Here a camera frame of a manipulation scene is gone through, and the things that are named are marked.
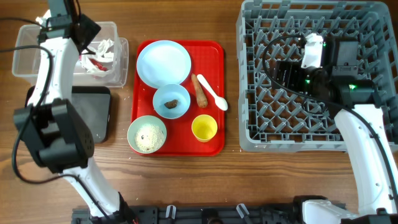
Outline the red snack wrapper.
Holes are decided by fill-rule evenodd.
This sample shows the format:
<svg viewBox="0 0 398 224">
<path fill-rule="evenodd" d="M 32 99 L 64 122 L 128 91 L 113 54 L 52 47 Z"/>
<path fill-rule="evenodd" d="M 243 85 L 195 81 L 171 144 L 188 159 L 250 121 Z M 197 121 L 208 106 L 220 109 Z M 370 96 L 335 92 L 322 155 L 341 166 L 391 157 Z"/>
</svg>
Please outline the red snack wrapper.
<svg viewBox="0 0 398 224">
<path fill-rule="evenodd" d="M 108 71 L 108 69 L 104 65 L 102 65 L 100 62 L 98 62 L 97 60 L 95 60 L 87 55 L 81 55 L 79 57 L 79 60 L 80 60 L 81 66 L 87 72 L 93 73 L 93 72 L 100 72 L 100 71 L 102 71 L 102 72 Z"/>
</svg>

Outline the large light blue plate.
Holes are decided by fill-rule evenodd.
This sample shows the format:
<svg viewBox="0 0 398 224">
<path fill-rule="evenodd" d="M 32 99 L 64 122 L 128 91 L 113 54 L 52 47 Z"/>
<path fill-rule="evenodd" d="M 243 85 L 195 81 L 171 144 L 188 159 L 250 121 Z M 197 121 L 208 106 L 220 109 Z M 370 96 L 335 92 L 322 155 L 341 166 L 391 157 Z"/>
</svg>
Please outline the large light blue plate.
<svg viewBox="0 0 398 224">
<path fill-rule="evenodd" d="M 168 84 L 181 84 L 191 69 L 192 60 L 187 49 L 171 40 L 158 40 L 147 45 L 136 62 L 139 78 L 155 89 Z"/>
</svg>

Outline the yellow plastic cup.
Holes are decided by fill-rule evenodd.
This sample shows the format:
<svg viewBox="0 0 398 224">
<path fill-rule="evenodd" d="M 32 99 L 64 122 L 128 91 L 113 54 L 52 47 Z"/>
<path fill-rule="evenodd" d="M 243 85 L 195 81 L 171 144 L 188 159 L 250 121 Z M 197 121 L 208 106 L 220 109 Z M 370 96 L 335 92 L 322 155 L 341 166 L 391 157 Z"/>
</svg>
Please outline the yellow plastic cup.
<svg viewBox="0 0 398 224">
<path fill-rule="evenodd" d="M 208 114 L 201 114 L 192 121 L 192 133 L 200 142 L 210 141 L 217 131 L 216 120 Z"/>
</svg>

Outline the small light blue bowl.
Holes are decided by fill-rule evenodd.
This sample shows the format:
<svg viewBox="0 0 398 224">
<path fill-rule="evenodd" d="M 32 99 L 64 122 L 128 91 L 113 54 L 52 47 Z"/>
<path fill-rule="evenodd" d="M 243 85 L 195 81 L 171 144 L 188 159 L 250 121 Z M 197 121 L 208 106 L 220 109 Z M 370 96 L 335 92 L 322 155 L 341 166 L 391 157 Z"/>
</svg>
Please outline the small light blue bowl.
<svg viewBox="0 0 398 224">
<path fill-rule="evenodd" d="M 178 100 L 178 105 L 176 108 L 167 109 L 164 103 L 171 100 Z M 155 112 L 166 119 L 177 119 L 183 116 L 188 111 L 190 102 L 189 92 L 178 84 L 168 84 L 160 87 L 155 92 L 152 100 Z"/>
</svg>

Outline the brown food scrap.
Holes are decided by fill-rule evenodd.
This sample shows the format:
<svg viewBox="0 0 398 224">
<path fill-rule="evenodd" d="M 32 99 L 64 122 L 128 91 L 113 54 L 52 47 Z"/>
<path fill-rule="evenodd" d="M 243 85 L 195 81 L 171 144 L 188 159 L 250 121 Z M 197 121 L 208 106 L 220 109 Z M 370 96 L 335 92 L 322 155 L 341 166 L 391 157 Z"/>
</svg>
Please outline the brown food scrap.
<svg viewBox="0 0 398 224">
<path fill-rule="evenodd" d="M 171 101 L 168 101 L 168 102 L 164 103 L 164 106 L 165 106 L 167 109 L 176 108 L 177 105 L 178 105 L 178 100 L 171 100 Z"/>
</svg>

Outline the light green bowl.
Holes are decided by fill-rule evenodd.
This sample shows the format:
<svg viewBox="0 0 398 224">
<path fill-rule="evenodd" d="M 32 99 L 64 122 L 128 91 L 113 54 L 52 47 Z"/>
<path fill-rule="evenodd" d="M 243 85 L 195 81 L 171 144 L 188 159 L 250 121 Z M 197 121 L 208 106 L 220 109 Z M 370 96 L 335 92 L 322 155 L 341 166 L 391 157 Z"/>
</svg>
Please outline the light green bowl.
<svg viewBox="0 0 398 224">
<path fill-rule="evenodd" d="M 167 138 L 167 130 L 166 130 L 165 124 L 159 118 L 157 118 L 155 116 L 145 115 L 145 116 L 141 116 L 141 117 L 135 119 L 131 123 L 131 125 L 127 131 L 127 141 L 134 151 L 141 153 L 141 154 L 147 154 L 147 153 L 142 153 L 141 151 L 138 151 L 136 149 L 136 144 L 134 143 L 134 135 L 136 134 L 137 130 L 144 124 L 154 124 L 154 125 L 159 126 L 161 128 L 161 130 L 163 130 L 163 132 L 165 133 L 166 138 Z"/>
</svg>

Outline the white rice pile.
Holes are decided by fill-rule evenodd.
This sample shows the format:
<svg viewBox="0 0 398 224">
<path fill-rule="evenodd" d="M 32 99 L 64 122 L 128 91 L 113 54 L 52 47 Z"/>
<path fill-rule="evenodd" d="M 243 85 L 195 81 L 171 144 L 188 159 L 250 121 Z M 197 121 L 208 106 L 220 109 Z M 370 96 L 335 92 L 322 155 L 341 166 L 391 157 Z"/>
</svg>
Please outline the white rice pile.
<svg viewBox="0 0 398 224">
<path fill-rule="evenodd" d="M 134 135 L 136 149 L 142 153 L 152 153 L 159 150 L 166 139 L 166 135 L 161 128 L 154 124 L 144 124 Z"/>
</svg>

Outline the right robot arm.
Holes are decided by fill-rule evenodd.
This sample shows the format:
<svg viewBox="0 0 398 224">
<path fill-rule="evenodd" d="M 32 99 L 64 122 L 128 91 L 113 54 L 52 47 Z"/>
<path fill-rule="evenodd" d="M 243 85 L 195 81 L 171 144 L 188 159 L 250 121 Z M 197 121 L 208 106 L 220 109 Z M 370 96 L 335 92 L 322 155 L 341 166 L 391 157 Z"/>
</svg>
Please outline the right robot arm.
<svg viewBox="0 0 398 224">
<path fill-rule="evenodd" d="M 358 41 L 317 34 L 296 38 L 301 61 L 278 61 L 269 78 L 277 88 L 326 105 L 348 150 L 359 205 L 353 214 L 327 199 L 303 199 L 302 223 L 397 223 L 397 167 L 377 86 L 359 76 Z"/>
</svg>

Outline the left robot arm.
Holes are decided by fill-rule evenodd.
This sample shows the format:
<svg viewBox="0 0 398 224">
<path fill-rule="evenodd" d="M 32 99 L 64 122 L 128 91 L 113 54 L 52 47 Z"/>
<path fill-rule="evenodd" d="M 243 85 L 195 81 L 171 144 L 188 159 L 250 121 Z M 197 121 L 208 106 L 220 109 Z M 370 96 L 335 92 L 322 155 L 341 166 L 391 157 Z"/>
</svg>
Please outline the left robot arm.
<svg viewBox="0 0 398 224">
<path fill-rule="evenodd" d="M 49 1 L 48 6 L 50 17 L 34 45 L 40 50 L 35 89 L 26 106 L 14 112 L 13 171 L 25 183 L 41 184 L 19 172 L 17 149 L 24 142 L 34 162 L 54 174 L 49 182 L 65 179 L 75 188 L 89 207 L 90 222 L 138 223 L 97 166 L 92 133 L 71 103 L 75 65 L 82 52 L 91 52 L 88 46 L 101 28 L 81 13 L 77 1 Z"/>
</svg>

